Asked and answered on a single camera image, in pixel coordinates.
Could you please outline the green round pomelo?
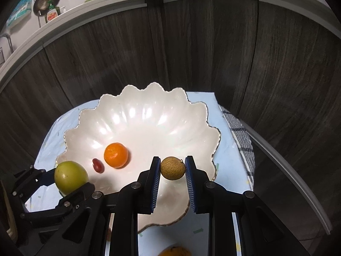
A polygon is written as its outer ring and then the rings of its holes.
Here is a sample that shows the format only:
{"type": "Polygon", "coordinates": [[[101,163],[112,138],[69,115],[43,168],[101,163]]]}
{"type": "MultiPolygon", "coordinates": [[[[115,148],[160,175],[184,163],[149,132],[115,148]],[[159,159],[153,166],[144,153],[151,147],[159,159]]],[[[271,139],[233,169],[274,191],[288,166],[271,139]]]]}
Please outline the green round pomelo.
{"type": "Polygon", "coordinates": [[[59,192],[67,196],[88,182],[88,173],[74,161],[64,161],[57,165],[54,181],[59,192]]]}

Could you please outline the brown longan fruit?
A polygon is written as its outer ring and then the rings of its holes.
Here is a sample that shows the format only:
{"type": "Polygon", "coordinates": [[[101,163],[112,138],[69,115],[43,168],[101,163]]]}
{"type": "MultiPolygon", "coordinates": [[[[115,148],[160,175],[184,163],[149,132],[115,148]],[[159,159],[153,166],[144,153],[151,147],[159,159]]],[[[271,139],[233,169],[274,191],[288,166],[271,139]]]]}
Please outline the brown longan fruit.
{"type": "Polygon", "coordinates": [[[167,180],[178,180],[186,173],[186,166],[181,159],[167,157],[161,161],[161,174],[167,180]]]}

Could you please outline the white kitchen countertop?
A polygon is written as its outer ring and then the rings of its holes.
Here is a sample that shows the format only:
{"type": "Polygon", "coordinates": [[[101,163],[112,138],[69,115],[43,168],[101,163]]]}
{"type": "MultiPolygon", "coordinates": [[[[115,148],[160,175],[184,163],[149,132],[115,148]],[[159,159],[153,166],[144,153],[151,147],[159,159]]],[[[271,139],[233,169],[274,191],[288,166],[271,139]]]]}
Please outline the white kitchen countertop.
{"type": "MultiPolygon", "coordinates": [[[[326,0],[258,0],[292,10],[340,36],[340,21],[326,0]]],[[[147,0],[93,0],[68,10],[28,37],[1,67],[1,88],[39,51],[62,35],[114,13],[145,7],[147,0]]]]}

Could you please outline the red grape in bowl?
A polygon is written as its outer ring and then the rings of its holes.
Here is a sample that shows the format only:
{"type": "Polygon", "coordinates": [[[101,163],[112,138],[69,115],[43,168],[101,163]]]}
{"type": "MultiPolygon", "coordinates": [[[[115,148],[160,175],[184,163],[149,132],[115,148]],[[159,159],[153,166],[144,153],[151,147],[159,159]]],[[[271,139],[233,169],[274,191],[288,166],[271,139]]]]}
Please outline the red grape in bowl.
{"type": "Polygon", "coordinates": [[[104,167],[102,161],[100,161],[97,158],[92,159],[92,165],[93,165],[95,172],[97,172],[97,173],[103,173],[105,170],[105,167],[104,167]]]}

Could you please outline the light blue tablecloth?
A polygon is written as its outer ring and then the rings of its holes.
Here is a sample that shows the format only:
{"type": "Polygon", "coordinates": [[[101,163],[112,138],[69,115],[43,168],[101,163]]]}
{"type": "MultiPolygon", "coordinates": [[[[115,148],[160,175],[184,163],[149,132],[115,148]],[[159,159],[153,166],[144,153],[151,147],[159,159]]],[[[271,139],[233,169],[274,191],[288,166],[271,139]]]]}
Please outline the light blue tablecloth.
{"type": "MultiPolygon", "coordinates": [[[[214,164],[217,168],[216,182],[231,192],[242,193],[250,190],[247,171],[240,155],[238,145],[230,131],[224,114],[226,110],[218,105],[213,93],[187,94],[191,102],[204,102],[208,107],[208,121],[211,126],[221,133],[220,144],[214,154],[214,164]]],[[[51,126],[42,143],[35,160],[36,169],[51,170],[55,166],[55,159],[64,152],[64,133],[78,124],[79,113],[86,108],[94,108],[98,100],[91,100],[69,110],[51,126]]],[[[25,206],[29,211],[53,209],[61,199],[55,185],[39,188],[25,206]]],[[[159,255],[164,249],[182,246],[192,255],[206,255],[208,253],[208,215],[196,215],[192,210],[177,223],[163,227],[152,226],[145,229],[138,236],[140,255],[159,255]]]]}

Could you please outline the small mandarin in bowl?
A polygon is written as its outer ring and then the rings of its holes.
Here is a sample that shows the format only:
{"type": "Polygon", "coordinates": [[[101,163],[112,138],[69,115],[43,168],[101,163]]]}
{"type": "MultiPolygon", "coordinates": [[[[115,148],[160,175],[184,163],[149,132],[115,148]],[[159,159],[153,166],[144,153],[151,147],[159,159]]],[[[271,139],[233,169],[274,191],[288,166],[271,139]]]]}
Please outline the small mandarin in bowl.
{"type": "Polygon", "coordinates": [[[122,168],[128,161],[128,149],[121,143],[111,143],[105,148],[103,158],[112,168],[122,168]]]}

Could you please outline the white scalloped ceramic bowl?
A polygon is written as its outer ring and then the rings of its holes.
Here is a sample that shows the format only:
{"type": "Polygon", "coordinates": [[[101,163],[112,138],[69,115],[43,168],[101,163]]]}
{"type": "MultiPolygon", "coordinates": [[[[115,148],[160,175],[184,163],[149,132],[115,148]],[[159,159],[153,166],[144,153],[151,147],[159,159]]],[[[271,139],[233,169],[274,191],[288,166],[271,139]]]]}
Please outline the white scalloped ceramic bowl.
{"type": "Polygon", "coordinates": [[[204,102],[191,102],[181,88],[165,91],[156,83],[145,89],[128,85],[121,94],[105,94],[95,106],[80,111],[77,125],[64,134],[66,149],[57,163],[75,161],[88,173],[96,190],[118,192],[150,168],[152,159],[169,156],[194,158],[209,179],[217,175],[213,156],[220,131],[208,123],[204,102]],[[128,163],[119,169],[106,166],[95,172],[92,160],[103,159],[106,147],[121,143],[129,151],[128,163]]]}

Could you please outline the yellow mango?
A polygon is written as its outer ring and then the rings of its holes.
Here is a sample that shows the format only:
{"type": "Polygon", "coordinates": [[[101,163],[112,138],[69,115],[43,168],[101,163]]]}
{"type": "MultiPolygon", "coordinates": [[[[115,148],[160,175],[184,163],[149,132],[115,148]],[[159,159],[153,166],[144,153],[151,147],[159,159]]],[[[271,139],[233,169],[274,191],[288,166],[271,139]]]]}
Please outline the yellow mango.
{"type": "Polygon", "coordinates": [[[173,246],[164,249],[158,256],[192,256],[192,253],[182,246],[173,246]]]}

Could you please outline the checkered dish towel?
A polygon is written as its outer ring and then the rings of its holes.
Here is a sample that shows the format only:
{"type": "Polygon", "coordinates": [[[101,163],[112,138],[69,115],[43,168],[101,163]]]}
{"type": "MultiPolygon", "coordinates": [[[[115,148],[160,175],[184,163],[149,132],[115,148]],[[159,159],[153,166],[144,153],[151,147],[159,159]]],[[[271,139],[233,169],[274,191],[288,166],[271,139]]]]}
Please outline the checkered dish towel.
{"type": "Polygon", "coordinates": [[[256,161],[254,156],[253,145],[251,138],[246,131],[246,128],[242,125],[241,121],[236,118],[230,111],[223,106],[220,106],[223,117],[230,128],[232,137],[238,147],[239,154],[243,161],[247,179],[250,189],[254,190],[254,173],[256,169],[256,161]]]}

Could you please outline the green dish soap bottle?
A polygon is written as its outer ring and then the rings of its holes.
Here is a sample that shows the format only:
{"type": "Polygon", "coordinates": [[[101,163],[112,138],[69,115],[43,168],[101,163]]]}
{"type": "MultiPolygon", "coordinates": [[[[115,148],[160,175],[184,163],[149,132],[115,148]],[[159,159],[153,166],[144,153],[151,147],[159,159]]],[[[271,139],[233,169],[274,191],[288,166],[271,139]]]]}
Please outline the green dish soap bottle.
{"type": "Polygon", "coordinates": [[[58,6],[54,6],[52,1],[50,1],[49,9],[45,15],[46,23],[49,23],[51,20],[55,19],[61,14],[58,6]]]}

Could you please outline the blue wet wipes pack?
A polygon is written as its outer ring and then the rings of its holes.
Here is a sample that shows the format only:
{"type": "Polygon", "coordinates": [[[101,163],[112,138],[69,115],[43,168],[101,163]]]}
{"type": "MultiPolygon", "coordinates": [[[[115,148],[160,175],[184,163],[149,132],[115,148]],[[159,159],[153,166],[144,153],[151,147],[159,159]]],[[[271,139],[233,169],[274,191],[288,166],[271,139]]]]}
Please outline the blue wet wipes pack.
{"type": "Polygon", "coordinates": [[[32,0],[21,0],[9,16],[6,27],[12,28],[19,24],[24,18],[29,16],[32,11],[32,0]]]}

